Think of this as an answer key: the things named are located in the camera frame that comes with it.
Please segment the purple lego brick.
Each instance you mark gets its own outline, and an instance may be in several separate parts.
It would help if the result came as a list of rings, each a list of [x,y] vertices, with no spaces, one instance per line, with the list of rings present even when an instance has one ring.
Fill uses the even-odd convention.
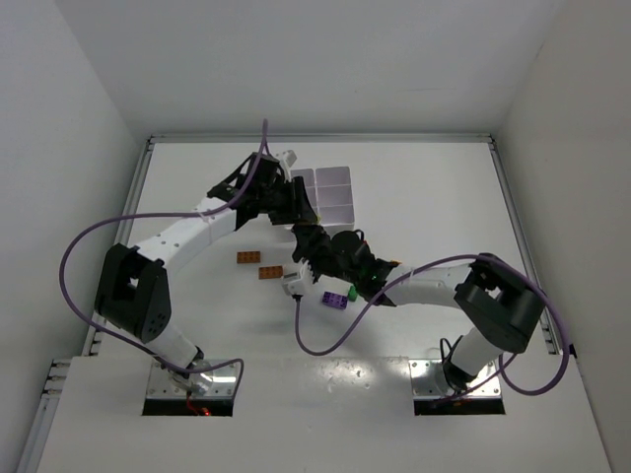
[[[345,310],[348,306],[349,300],[344,295],[333,292],[324,292],[321,298],[321,303],[330,308]]]

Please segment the dark green lego brick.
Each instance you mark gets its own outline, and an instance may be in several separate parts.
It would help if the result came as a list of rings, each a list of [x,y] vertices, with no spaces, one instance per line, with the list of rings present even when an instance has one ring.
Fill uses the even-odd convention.
[[[348,293],[347,293],[347,299],[349,302],[355,302],[358,299],[358,292],[357,289],[354,285],[349,287]]]

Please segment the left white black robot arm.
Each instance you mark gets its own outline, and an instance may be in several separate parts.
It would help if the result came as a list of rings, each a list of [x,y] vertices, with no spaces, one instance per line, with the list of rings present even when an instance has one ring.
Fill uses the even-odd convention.
[[[170,283],[201,251],[259,215],[274,226],[316,223],[303,178],[290,173],[296,159],[293,151],[251,154],[190,217],[132,246],[113,246],[105,255],[96,313],[169,364],[191,369],[202,355],[172,320]]]

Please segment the orange lego plate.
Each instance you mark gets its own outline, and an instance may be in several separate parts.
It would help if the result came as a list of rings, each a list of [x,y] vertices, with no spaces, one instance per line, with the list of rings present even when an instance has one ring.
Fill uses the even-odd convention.
[[[260,251],[239,251],[237,253],[238,264],[258,264],[261,262]]]
[[[258,279],[280,279],[284,275],[284,267],[282,265],[260,266],[258,268]]]

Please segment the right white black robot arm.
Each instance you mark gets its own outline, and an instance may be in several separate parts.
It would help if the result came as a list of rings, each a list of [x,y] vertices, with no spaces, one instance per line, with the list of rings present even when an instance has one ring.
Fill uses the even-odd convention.
[[[470,263],[415,271],[378,258],[361,231],[330,236],[320,225],[296,225],[292,254],[308,278],[322,276],[351,284],[376,306],[428,304],[460,309],[472,323],[442,362],[446,383],[464,391],[480,370],[504,353],[521,354],[544,310],[527,280],[500,258],[481,253]]]

